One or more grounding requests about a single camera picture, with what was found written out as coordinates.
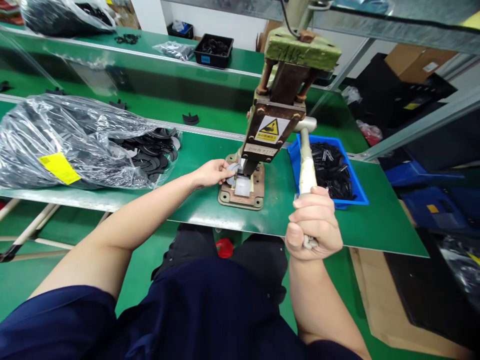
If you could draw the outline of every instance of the navy blue shirt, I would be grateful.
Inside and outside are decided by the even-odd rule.
[[[117,319],[112,295],[68,286],[31,298],[0,324],[0,359],[359,359],[305,345],[256,279],[225,259],[162,272]]]

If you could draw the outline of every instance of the yellow label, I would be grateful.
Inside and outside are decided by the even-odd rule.
[[[278,123],[277,119],[270,122],[267,126],[264,126],[260,130],[260,132],[261,133],[266,133],[266,134],[278,135],[279,134],[279,123]]]
[[[268,143],[276,143],[278,138],[278,135],[267,134],[264,132],[257,132],[255,136],[255,140],[265,141]]]
[[[469,252],[467,252],[467,254],[468,254],[469,257],[471,257],[471,258],[473,259],[473,261],[476,262],[476,264],[477,264],[478,266],[480,266],[480,258],[476,257],[475,255],[473,255],[473,254],[471,254],[471,253],[469,253]]]
[[[39,157],[38,160],[49,172],[67,185],[81,179],[61,152]]]
[[[433,204],[427,205],[426,207],[428,208],[428,210],[430,210],[430,212],[431,212],[432,214],[437,214],[437,213],[440,212],[440,211],[437,209],[437,207],[436,207],[435,205],[433,205]]]
[[[415,110],[416,108],[418,108],[420,106],[420,104],[416,104],[416,103],[409,103],[407,106],[404,107],[404,109],[407,109],[407,110]]]

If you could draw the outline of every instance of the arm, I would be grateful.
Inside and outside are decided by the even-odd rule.
[[[89,285],[118,298],[132,252],[197,188],[232,176],[225,160],[199,169],[122,206],[78,243],[51,271],[30,298],[72,285]]]
[[[334,202],[328,191],[315,186],[293,202],[285,243],[290,253],[290,296],[298,336],[306,344],[331,340],[370,359],[365,342],[325,269],[323,259],[342,249]],[[303,247],[304,234],[319,246]]]

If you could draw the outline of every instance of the wire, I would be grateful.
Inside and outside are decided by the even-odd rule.
[[[290,27],[289,20],[287,19],[287,10],[285,9],[285,2],[284,2],[284,0],[280,0],[280,3],[281,3],[281,9],[283,10],[283,17],[285,18],[285,24],[286,24],[286,27],[288,28],[288,31],[289,31],[290,34],[292,34],[294,37],[296,37],[297,39],[300,39],[300,35],[297,34],[295,31],[293,31],[292,28]]]

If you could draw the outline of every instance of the sticker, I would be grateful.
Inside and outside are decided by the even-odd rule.
[[[436,62],[432,61],[431,63],[429,63],[427,66],[425,66],[423,68],[423,71],[425,71],[426,73],[429,73],[429,72],[432,72],[433,70],[435,70],[438,67],[439,67],[439,65]]]
[[[439,209],[437,209],[437,207],[433,204],[427,205],[426,207],[432,214],[438,214],[440,212]]]
[[[266,115],[261,121],[255,140],[276,144],[289,123],[290,120]]]
[[[39,157],[38,160],[49,172],[67,185],[81,179],[61,152]]]
[[[419,106],[420,106],[420,104],[416,104],[416,103],[411,102],[407,106],[404,106],[403,108],[407,109],[407,110],[415,110]]]
[[[474,262],[476,262],[476,264],[477,264],[478,266],[480,266],[480,258],[478,258],[478,257],[476,257],[475,255],[469,253],[468,251],[467,251],[467,254],[468,254],[469,257],[471,257],[471,258],[473,259]]]
[[[261,154],[265,156],[275,156],[278,150],[271,147],[262,146],[262,145],[253,145],[253,144],[246,143],[245,147],[243,148],[243,151],[249,152],[249,153]]]

